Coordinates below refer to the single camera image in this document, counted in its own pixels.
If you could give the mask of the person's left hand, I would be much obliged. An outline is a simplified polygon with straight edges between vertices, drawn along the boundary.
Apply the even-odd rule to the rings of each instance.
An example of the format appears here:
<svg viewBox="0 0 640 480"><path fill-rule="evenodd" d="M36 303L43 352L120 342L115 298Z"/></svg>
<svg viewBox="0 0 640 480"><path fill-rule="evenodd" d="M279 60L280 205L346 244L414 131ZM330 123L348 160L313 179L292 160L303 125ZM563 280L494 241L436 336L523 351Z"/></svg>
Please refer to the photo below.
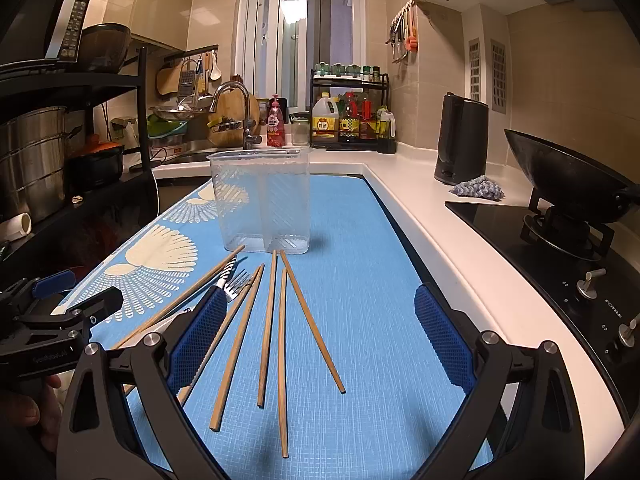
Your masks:
<svg viewBox="0 0 640 480"><path fill-rule="evenodd" d="M44 380L41 401L21 393L1 393L1 435L4 437L10 430L39 427L40 441L48 452L55 452L58 447L58 433L62 420L62 411L56 390L62 386L58 375L51 375Z"/></svg>

